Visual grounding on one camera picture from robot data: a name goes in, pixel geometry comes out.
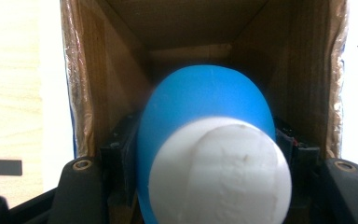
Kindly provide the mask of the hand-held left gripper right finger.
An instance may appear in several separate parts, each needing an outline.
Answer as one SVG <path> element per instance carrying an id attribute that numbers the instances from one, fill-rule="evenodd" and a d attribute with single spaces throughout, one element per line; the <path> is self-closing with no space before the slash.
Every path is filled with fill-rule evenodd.
<path id="1" fill-rule="evenodd" d="M 320 147 L 293 129 L 283 119 L 274 118 L 276 143 L 289 165 L 292 198 L 283 224 L 310 224 L 311 171 L 320 159 Z"/>

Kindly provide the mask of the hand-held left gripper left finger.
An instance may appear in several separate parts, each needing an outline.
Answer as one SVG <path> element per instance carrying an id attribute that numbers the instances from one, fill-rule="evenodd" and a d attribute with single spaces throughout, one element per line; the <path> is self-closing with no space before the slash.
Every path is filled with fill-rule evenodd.
<path id="1" fill-rule="evenodd" d="M 101 159 L 111 201 L 132 201 L 136 189 L 135 154 L 140 114 L 123 117 L 101 146 Z"/>

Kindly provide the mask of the blue bottle with white cap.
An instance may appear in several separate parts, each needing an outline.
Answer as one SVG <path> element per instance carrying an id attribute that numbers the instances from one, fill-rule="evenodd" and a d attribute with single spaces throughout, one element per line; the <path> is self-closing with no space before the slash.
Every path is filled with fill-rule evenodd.
<path id="1" fill-rule="evenodd" d="M 155 88 L 136 180 L 145 224 L 283 224 L 292 195 L 263 94 L 215 65 L 182 68 Z"/>

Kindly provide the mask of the blue cardboard box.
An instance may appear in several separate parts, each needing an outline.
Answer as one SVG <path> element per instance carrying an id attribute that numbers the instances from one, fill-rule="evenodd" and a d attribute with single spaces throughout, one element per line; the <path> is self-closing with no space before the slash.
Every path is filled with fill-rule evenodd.
<path id="1" fill-rule="evenodd" d="M 61 0 L 75 152 L 92 156 L 155 85 L 192 64 L 246 74 L 272 113 L 341 153 L 348 0 Z"/>

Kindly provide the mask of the white paper sheet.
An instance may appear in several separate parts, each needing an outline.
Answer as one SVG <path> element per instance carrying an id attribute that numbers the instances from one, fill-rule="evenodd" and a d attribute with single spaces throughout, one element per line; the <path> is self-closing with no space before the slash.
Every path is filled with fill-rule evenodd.
<path id="1" fill-rule="evenodd" d="M 44 155 L 54 161 L 44 171 L 44 186 L 53 188 L 62 166 L 79 156 L 75 152 L 74 118 L 71 112 L 62 35 L 61 0 L 42 0 L 42 86 Z M 339 157 L 358 163 L 358 0 L 348 0 L 348 24 L 342 51 L 342 145 Z"/>

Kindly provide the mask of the grey tape strip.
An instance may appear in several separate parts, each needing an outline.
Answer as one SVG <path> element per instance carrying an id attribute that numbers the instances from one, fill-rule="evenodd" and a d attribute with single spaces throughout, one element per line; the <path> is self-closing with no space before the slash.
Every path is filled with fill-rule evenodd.
<path id="1" fill-rule="evenodd" d="M 22 176 L 22 161 L 0 160 L 0 175 Z"/>

